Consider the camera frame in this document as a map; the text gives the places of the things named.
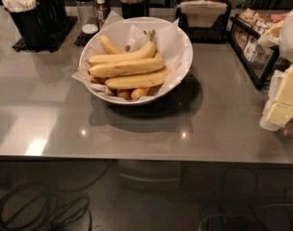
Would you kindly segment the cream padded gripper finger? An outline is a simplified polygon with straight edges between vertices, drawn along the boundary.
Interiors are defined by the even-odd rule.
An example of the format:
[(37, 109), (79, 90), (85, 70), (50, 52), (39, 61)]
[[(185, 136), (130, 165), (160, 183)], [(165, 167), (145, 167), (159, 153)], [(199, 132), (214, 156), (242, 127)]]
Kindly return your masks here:
[(259, 124), (265, 130), (278, 131), (293, 117), (293, 64), (284, 72), (274, 72), (268, 97)]

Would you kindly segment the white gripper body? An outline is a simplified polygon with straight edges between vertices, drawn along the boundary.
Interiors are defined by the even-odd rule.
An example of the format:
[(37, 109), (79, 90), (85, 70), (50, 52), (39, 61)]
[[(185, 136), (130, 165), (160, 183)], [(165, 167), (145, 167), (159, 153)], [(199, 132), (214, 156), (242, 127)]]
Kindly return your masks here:
[(284, 19), (280, 30), (280, 56), (293, 63), (293, 9)]

